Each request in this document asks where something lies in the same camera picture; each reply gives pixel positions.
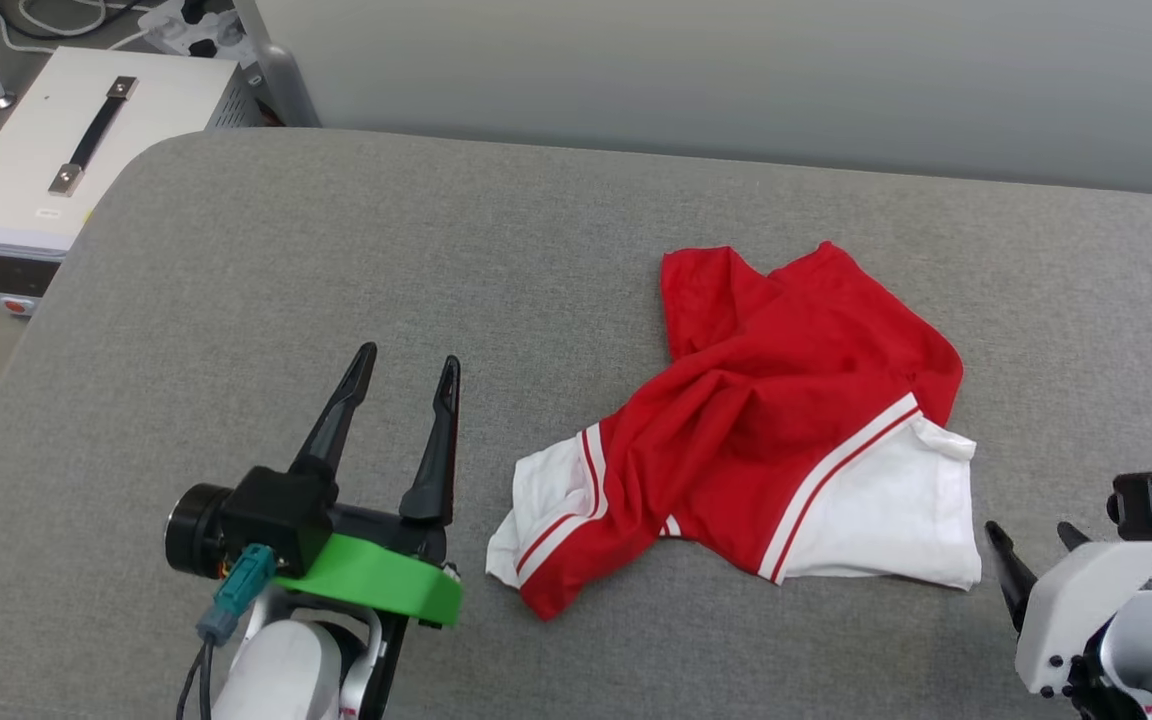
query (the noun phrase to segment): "white stripe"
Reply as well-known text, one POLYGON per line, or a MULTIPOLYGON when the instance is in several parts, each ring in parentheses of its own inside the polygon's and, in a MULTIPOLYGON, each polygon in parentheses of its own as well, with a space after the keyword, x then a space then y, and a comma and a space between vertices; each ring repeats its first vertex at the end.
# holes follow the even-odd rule
POLYGON ((786 507, 785 515, 781 516, 781 524, 776 525, 776 531, 772 535, 772 541, 767 543, 767 552, 763 553, 763 562, 758 566, 759 577, 781 584, 781 578, 773 578, 772 573, 776 570, 776 562, 781 560, 781 552, 785 551, 785 544, 790 540, 790 532, 794 529, 794 524, 799 518, 799 515, 803 514, 804 506, 806 506, 808 499, 812 497, 814 487, 820 484, 820 480, 831 470, 836 468, 838 462, 844 461, 852 452, 858 450, 861 446, 869 442, 878 433, 881 433, 882 429, 899 420, 901 415, 909 414, 915 407, 918 407, 918 401, 914 400, 914 393, 901 397, 895 404, 888 407, 887 410, 878 414, 877 418, 873 418, 864 429, 861 429, 861 432, 847 438, 839 447, 833 448, 829 455, 824 456, 824 460, 820 460, 817 467, 803 478, 803 484, 799 485, 799 488, 796 488, 790 505, 786 507))
MULTIPOLYGON (((607 482, 607 460, 602 458, 602 432, 599 432, 598 424, 590 425, 585 429, 585 441, 589 442, 589 457, 594 461, 594 478, 598 478, 594 492, 598 493, 598 511, 594 511, 594 520, 599 520, 602 515, 607 515, 607 490, 604 487, 604 483, 607 482)), ((581 460, 585 458, 584 452, 581 453, 581 460)))
MULTIPOLYGON (((590 520, 601 520, 602 515, 607 515, 607 491, 602 486, 604 477, 607 475, 607 461, 602 458, 602 434, 599 433, 598 425, 594 424, 590 425, 589 429, 582 430, 577 438, 579 439, 579 468, 585 471, 585 477, 590 479, 591 486, 594 486, 594 497, 590 498, 590 509, 593 509, 596 499, 598 510, 594 511, 593 516, 588 516, 588 518, 576 516, 576 518, 563 520, 563 523, 558 525, 554 532, 550 533, 548 538, 545 538, 544 543, 536 546, 536 550, 526 558, 526 562, 518 569, 518 588, 522 588, 522 584, 526 583, 526 578, 531 577, 536 568, 540 568, 540 564, 548 559, 550 553, 556 550, 559 544, 562 544, 568 536, 576 532, 576 528, 589 523, 590 520), (585 460, 586 444, 589 446, 589 460, 593 461, 593 468, 590 468, 589 461, 585 460)), ((554 520, 561 518, 562 515, 562 511, 556 511, 554 520)), ((548 529, 550 523, 553 523, 553 520, 540 524, 540 528, 548 529)), ((524 552, 531 547, 531 541, 522 546, 524 552)))
POLYGON ((531 553, 530 558, 526 558, 526 562, 522 564, 522 568, 518 568, 518 588, 522 588, 522 585, 526 583, 526 578, 530 578, 531 574, 535 573, 536 569, 540 568, 540 563, 550 556, 550 553, 552 553, 559 544, 562 544, 568 536, 576 532, 576 528, 579 528, 585 523, 589 523, 589 518, 575 516, 575 518, 563 520, 558 528, 554 528, 554 532, 550 533, 550 537, 545 538, 545 541, 541 541, 539 546, 536 546, 536 551, 531 553))

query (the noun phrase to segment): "power cord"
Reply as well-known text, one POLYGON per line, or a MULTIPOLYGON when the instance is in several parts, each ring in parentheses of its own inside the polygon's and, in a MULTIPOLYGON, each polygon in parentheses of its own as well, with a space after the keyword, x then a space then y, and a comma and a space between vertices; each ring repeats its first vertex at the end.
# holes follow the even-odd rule
MULTIPOLYGON (((92 8, 100 8, 101 5, 105 5, 106 8, 109 8, 111 10, 122 10, 127 6, 127 5, 105 3, 104 0, 73 0, 73 1, 78 5, 91 5, 92 8)), ((154 8, 146 8, 146 6, 143 5, 132 5, 132 9, 136 10, 137 13, 149 13, 154 8)))
POLYGON ((211 720, 211 651, 215 650, 217 639, 207 635, 202 642, 202 676, 198 679, 198 717, 211 720))
POLYGON ((202 638, 202 647, 189 673, 184 676, 184 688, 180 691, 177 702, 177 720, 184 719, 184 706, 189 700, 189 688, 194 687, 194 676, 200 670, 198 679, 198 715, 202 720, 211 720, 211 655, 217 646, 222 646, 238 629, 238 619, 251 607, 251 602, 265 585, 274 579, 278 571, 278 559, 273 548, 265 544, 248 544, 238 561, 234 562, 229 574, 225 575, 220 588, 211 597, 211 607, 198 619, 195 629, 202 638))
POLYGON ((177 720, 184 720, 184 708, 189 705, 189 688, 194 687, 194 676, 198 679, 198 717, 200 720, 211 720, 211 655, 215 650, 217 638, 207 634, 198 647, 198 655, 194 657, 194 665, 189 666, 189 673, 184 676, 184 688, 180 689, 177 700, 177 720))
POLYGON ((32 15, 29 15, 26 10, 26 0, 18 0, 18 9, 20 12, 22 12, 24 17, 26 17, 29 22, 37 24, 37 26, 44 29, 51 29, 51 31, 54 32, 52 32, 51 35, 40 35, 37 32, 28 31, 28 29, 24 29, 22 26, 18 26, 18 24, 15 24, 15 22, 13 22, 13 20, 8 17, 8 14, 3 12, 3 3, 1 3, 1 0, 0 0, 0 20, 1 22, 3 22, 6 26, 12 29, 13 32, 23 37, 28 37, 29 40, 73 40, 73 38, 76 37, 88 37, 89 35, 92 35, 94 32, 100 32, 101 29, 109 26, 109 23, 113 23, 115 22, 115 20, 122 18, 123 15, 131 13, 141 3, 145 3, 145 0, 128 0, 128 3, 120 6, 120 8, 115 10, 113 14, 106 12, 106 8, 108 8, 107 3, 99 3, 97 6, 99 6, 99 8, 101 9, 101 17, 97 20, 96 23, 88 24, 88 26, 74 29, 74 31, 63 31, 62 33, 55 32, 55 28, 50 26, 50 24, 40 23, 38 22, 38 20, 33 18, 32 15))
POLYGON ((119 40, 115 41, 114 45, 109 45, 108 47, 106 47, 106 50, 119 50, 119 47, 123 47, 126 45, 132 44, 132 41, 139 40, 142 37, 145 37, 147 32, 150 31, 147 31, 146 29, 142 29, 141 32, 132 32, 132 35, 124 37, 123 40, 119 40))
POLYGON ((15 50, 17 53, 37 53, 40 55, 51 55, 55 53, 54 47, 41 47, 38 45, 17 45, 12 41, 12 36, 8 33, 8 20, 0 12, 0 33, 3 36, 3 45, 8 46, 9 50, 15 50))

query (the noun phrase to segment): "green mount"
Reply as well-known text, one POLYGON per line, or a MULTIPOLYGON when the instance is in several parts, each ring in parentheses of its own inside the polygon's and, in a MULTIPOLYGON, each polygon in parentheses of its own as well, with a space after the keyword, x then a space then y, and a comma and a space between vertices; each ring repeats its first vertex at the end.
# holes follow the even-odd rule
POLYGON ((275 577, 289 591, 394 612, 426 623, 456 624, 461 583, 435 566, 365 539, 333 535, 302 578, 275 577))

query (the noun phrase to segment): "white box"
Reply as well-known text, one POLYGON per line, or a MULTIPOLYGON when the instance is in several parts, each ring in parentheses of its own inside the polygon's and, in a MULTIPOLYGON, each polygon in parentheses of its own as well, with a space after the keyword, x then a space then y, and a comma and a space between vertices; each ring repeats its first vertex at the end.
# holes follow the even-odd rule
POLYGON ((0 306, 29 316, 96 203, 136 156, 204 129, 250 127, 260 112, 233 60, 58 47, 0 129, 0 306), (105 105, 135 77, 70 196, 50 192, 105 105))

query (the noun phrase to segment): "connector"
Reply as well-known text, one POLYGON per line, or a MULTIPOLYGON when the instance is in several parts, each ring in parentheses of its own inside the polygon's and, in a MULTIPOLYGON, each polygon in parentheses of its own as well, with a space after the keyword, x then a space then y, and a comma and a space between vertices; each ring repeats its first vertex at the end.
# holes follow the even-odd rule
POLYGON ((274 551, 265 544, 248 544, 238 561, 234 562, 229 575, 220 583, 211 598, 211 609, 202 615, 195 629, 198 637, 214 639, 217 646, 222 646, 233 637, 238 628, 243 612, 251 607, 256 597, 264 591, 274 573, 278 570, 278 559, 274 551))

